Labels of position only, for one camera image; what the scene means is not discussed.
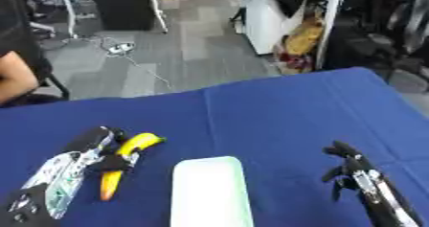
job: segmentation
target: white desk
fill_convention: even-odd
[[[319,43],[319,49],[317,50],[316,69],[322,69],[322,67],[324,66],[325,53],[327,51],[329,35],[332,31],[332,27],[335,22],[335,17],[342,3],[343,0],[328,0],[327,2],[327,12],[325,14],[326,25],[324,34],[322,35],[322,39]]]

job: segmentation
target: robot finger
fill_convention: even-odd
[[[323,182],[328,182],[331,179],[343,175],[343,166],[339,166],[336,168],[333,168],[331,170],[329,170],[323,177],[322,177],[322,181]]]

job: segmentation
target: chair leg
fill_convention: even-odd
[[[49,75],[48,79],[61,91],[61,97],[65,101],[70,100],[70,91],[53,75]]]

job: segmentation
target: robotic hand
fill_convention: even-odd
[[[332,147],[324,148],[324,153],[345,158],[344,165],[328,171],[322,177],[324,182],[336,178],[332,190],[334,201],[340,198],[343,189],[357,191],[373,226],[423,226],[417,213],[395,186],[359,151],[335,141]]]
[[[111,147],[126,140],[121,130],[105,126],[79,136],[48,160],[20,190],[11,193],[5,205],[0,205],[0,226],[59,226],[87,172],[126,171],[132,167]]]

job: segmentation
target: yellow banana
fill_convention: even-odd
[[[141,133],[127,142],[125,142],[116,154],[128,156],[135,149],[144,150],[145,148],[151,147],[158,143],[165,141],[165,138],[160,138],[152,133]],[[110,200],[118,188],[119,182],[123,171],[110,171],[105,172],[102,176],[102,186],[101,186],[101,198],[104,201]]]

